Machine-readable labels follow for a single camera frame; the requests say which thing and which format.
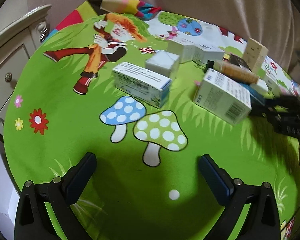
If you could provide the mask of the long white box black logo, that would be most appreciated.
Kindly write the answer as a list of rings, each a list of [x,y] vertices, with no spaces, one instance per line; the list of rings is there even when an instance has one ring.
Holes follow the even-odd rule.
[[[207,64],[208,61],[222,60],[224,56],[224,50],[213,46],[213,45],[204,45],[197,44],[194,49],[193,61],[203,66]]]

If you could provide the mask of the dark blue small box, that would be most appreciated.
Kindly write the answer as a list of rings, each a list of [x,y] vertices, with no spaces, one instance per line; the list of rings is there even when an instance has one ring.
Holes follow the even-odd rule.
[[[265,100],[264,96],[259,94],[256,90],[254,90],[252,87],[250,87],[247,84],[244,84],[244,83],[239,83],[239,84],[242,85],[247,90],[249,90],[250,101],[251,101],[252,106],[253,105],[265,106],[266,100]]]

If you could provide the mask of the white purple storage box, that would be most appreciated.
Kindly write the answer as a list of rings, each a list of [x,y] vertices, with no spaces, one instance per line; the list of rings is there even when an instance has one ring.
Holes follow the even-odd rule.
[[[0,239],[14,239],[14,224],[19,202],[8,167],[4,145],[0,141]]]

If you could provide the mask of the long white green medicine box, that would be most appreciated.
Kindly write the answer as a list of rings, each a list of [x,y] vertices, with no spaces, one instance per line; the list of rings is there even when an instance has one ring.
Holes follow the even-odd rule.
[[[115,87],[161,108],[169,98],[172,80],[154,71],[129,62],[122,62],[112,70]]]

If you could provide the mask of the brown tube box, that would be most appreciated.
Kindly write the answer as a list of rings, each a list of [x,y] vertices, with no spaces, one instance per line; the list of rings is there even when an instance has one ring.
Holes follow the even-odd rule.
[[[221,60],[214,62],[213,69],[240,83],[257,84],[259,80],[253,72]]]

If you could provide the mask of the white cube box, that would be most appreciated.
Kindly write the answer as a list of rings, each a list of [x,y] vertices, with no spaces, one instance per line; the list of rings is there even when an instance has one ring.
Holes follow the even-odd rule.
[[[162,50],[145,61],[145,68],[174,80],[179,63],[179,55]]]

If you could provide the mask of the small white red box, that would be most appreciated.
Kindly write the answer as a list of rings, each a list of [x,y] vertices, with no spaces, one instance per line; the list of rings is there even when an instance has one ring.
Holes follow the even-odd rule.
[[[274,94],[275,96],[280,96],[281,90],[280,87],[274,77],[271,74],[265,73],[264,77],[262,78],[263,81],[268,86],[269,91]]]

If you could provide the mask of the cream carved cabinet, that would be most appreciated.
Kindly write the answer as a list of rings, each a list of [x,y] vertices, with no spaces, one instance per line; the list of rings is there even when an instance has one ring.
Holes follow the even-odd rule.
[[[36,7],[0,31],[0,134],[21,72],[49,35],[46,18],[50,9],[49,4]]]

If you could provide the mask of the white rounded case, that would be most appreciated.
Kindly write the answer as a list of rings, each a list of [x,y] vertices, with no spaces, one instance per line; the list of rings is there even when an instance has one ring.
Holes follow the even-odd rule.
[[[266,82],[262,79],[258,79],[257,83],[250,84],[250,87],[257,91],[261,95],[265,95],[268,93],[269,89]]]

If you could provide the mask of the white box with red logo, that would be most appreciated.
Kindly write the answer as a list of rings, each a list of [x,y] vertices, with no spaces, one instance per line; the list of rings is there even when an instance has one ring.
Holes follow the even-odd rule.
[[[168,41],[167,51],[179,55],[180,63],[186,63],[193,60],[195,44],[183,38],[176,38]]]

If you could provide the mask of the colourful cartoon tablecloth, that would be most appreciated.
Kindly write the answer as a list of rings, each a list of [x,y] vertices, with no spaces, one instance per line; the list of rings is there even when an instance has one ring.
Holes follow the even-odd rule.
[[[232,177],[271,184],[282,239],[300,227],[299,143],[264,118],[231,125],[194,103],[203,67],[182,63],[147,101],[116,86],[115,70],[167,59],[174,41],[242,55],[246,40],[192,17],[151,20],[85,2],[25,66],[4,125],[18,186],[61,177],[93,152],[97,169],[72,209],[92,239],[203,239],[223,208],[198,169],[209,154]]]

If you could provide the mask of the black gold box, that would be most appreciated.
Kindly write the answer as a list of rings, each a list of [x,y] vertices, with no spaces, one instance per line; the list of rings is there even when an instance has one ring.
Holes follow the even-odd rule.
[[[234,65],[236,65],[240,68],[246,69],[248,71],[251,71],[251,69],[247,65],[247,63],[237,55],[231,54],[230,57],[229,57],[229,63],[234,64]]]

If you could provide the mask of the white blue printed box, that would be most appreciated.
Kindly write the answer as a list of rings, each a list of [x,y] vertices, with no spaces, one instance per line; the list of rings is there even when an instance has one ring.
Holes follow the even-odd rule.
[[[251,111],[249,90],[214,69],[205,73],[193,102],[232,126]]]

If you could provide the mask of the tall beige box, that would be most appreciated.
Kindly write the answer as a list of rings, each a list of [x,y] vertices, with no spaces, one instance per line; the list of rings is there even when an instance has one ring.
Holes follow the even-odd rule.
[[[268,48],[253,38],[249,38],[242,59],[250,70],[257,74],[268,54]]]

